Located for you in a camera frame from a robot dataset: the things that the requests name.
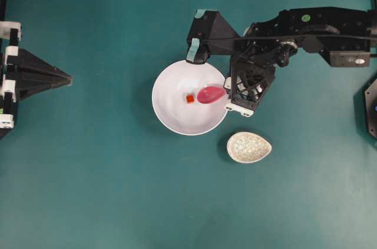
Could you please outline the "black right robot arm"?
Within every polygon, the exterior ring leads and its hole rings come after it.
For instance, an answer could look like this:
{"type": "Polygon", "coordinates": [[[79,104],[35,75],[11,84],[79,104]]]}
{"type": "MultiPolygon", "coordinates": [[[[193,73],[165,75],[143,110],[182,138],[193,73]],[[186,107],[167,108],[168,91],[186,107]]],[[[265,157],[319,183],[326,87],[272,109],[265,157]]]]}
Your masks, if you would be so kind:
{"type": "Polygon", "coordinates": [[[303,49],[320,55],[330,67],[369,66],[376,48],[376,11],[336,7],[280,11],[253,23],[242,37],[231,37],[234,53],[224,82],[229,97],[225,109],[244,117],[254,114],[269,90],[277,67],[303,49]]]}

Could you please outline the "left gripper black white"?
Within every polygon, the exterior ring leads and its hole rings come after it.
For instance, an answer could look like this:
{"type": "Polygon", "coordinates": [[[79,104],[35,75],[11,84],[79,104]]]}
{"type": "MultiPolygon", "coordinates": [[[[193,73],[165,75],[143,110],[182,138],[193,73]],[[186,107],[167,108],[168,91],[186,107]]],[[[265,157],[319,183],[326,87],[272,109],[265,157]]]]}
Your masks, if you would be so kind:
{"type": "Polygon", "coordinates": [[[15,126],[18,101],[72,83],[72,76],[29,51],[19,49],[21,29],[19,22],[1,21],[1,39],[9,41],[1,54],[1,139],[15,126]],[[45,75],[11,75],[16,70],[14,65],[45,75]]]}

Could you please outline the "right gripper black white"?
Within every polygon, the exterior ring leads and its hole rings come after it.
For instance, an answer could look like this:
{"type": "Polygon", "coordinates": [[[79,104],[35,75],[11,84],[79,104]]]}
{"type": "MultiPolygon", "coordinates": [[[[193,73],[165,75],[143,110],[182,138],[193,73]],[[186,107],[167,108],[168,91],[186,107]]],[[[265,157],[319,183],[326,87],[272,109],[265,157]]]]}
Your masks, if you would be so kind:
{"type": "Polygon", "coordinates": [[[272,64],[257,64],[233,55],[223,84],[228,95],[225,110],[251,117],[274,81],[275,70],[272,64]]]}

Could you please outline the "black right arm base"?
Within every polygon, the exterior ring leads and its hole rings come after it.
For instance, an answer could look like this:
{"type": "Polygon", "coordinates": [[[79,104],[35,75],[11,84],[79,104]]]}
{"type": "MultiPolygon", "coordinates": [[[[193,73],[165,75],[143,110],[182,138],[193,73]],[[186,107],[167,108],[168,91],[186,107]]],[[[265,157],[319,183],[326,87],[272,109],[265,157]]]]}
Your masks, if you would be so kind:
{"type": "Polygon", "coordinates": [[[376,144],[376,74],[353,96],[356,130],[364,141],[376,144]]]}

